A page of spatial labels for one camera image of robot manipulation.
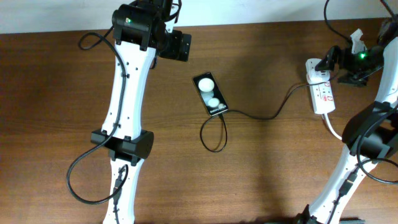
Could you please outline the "black smartphone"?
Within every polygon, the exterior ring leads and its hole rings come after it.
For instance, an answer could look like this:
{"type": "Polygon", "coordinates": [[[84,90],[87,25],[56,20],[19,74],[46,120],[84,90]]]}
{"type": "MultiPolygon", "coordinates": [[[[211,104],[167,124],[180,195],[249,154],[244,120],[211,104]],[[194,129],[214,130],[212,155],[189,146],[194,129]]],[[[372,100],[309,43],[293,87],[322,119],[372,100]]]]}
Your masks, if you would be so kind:
{"type": "Polygon", "coordinates": [[[193,77],[193,83],[210,116],[229,110],[228,104],[211,72],[193,77]]]}

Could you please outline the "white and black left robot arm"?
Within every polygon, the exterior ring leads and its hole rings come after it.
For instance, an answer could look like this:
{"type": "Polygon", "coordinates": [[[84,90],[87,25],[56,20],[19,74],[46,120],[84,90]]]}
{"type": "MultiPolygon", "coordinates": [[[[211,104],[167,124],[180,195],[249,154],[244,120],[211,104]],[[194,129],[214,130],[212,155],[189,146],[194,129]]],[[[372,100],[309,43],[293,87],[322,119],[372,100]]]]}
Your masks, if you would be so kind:
{"type": "Polygon", "coordinates": [[[113,12],[118,53],[108,114],[91,142],[105,143],[111,164],[111,191],[104,223],[134,223],[140,169],[149,157],[154,133],[141,128],[146,80],[159,57],[186,62],[191,35],[174,30],[181,1],[134,1],[113,12]]]}

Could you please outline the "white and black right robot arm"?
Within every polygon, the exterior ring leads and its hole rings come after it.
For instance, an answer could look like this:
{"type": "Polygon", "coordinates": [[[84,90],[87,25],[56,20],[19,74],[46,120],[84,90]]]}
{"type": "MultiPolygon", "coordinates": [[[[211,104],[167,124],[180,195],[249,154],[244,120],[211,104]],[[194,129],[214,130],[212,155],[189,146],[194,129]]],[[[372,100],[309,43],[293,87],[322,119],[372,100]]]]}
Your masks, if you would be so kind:
{"type": "Polygon", "coordinates": [[[371,48],[364,45],[362,34],[361,30],[352,33],[348,48],[333,46],[323,59],[306,61],[307,81],[313,101],[317,102],[332,102],[327,88],[336,65],[347,71],[338,79],[340,83],[363,85],[378,70],[382,77],[374,102],[347,123],[341,157],[326,186],[294,218],[294,223],[340,223],[342,211],[365,177],[397,184],[370,173],[397,153],[397,14],[382,23],[377,44],[371,48]]]}

